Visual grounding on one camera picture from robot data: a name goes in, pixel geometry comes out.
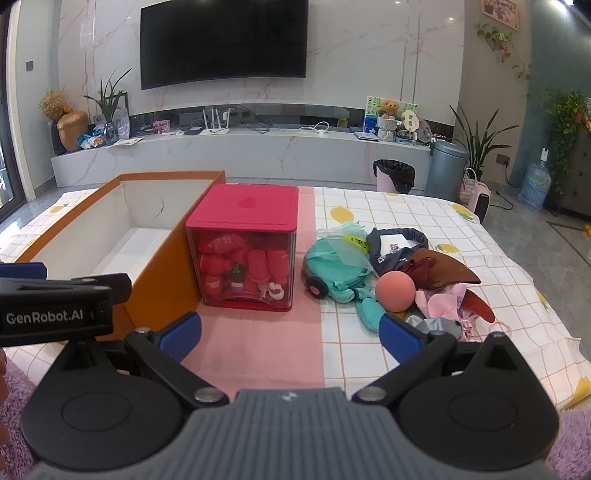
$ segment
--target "glass door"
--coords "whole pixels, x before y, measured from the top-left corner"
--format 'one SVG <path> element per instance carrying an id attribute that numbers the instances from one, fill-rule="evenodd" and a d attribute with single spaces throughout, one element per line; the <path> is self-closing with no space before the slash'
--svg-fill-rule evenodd
<path id="1" fill-rule="evenodd" d="M 0 15 L 0 222 L 25 203 L 8 120 L 6 62 L 10 9 Z"/>

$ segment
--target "black tv screen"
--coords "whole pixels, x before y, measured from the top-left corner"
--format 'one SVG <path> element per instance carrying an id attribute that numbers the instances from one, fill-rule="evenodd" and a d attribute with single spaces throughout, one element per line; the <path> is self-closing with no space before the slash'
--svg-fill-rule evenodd
<path id="1" fill-rule="evenodd" d="M 305 77 L 308 0 L 171 0 L 141 12 L 142 90 Z"/>

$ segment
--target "door frame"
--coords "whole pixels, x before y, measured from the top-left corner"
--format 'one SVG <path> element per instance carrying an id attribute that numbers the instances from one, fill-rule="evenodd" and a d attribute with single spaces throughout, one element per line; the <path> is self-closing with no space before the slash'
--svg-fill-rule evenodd
<path id="1" fill-rule="evenodd" d="M 14 198 L 0 207 L 0 222 L 3 222 L 19 207 L 27 202 L 25 191 L 22 187 L 21 175 L 18 171 L 17 158 L 12 143 L 12 132 L 8 116 L 8 89 L 7 89 L 7 45 L 8 26 L 10 23 L 10 8 L 0 14 L 0 146 L 4 156 L 4 163 L 10 178 L 10 186 Z"/>

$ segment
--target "toy car wheel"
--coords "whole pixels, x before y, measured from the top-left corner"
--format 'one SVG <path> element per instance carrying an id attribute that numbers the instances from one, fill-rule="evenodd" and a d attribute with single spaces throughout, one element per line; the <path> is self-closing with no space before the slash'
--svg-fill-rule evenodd
<path id="1" fill-rule="evenodd" d="M 323 300 L 329 294 L 329 288 L 318 277 L 308 277 L 306 287 L 315 299 Z"/>

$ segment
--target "trash can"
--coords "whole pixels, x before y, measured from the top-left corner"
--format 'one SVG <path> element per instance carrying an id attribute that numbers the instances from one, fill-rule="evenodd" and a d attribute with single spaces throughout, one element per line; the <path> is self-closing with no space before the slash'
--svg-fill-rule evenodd
<path id="1" fill-rule="evenodd" d="M 457 202 L 468 162 L 468 151 L 461 145 L 437 140 L 431 143 L 431 156 L 425 197 Z"/>
<path id="2" fill-rule="evenodd" d="M 378 192 L 407 194 L 414 187 L 414 168 L 398 160 L 376 160 Z"/>

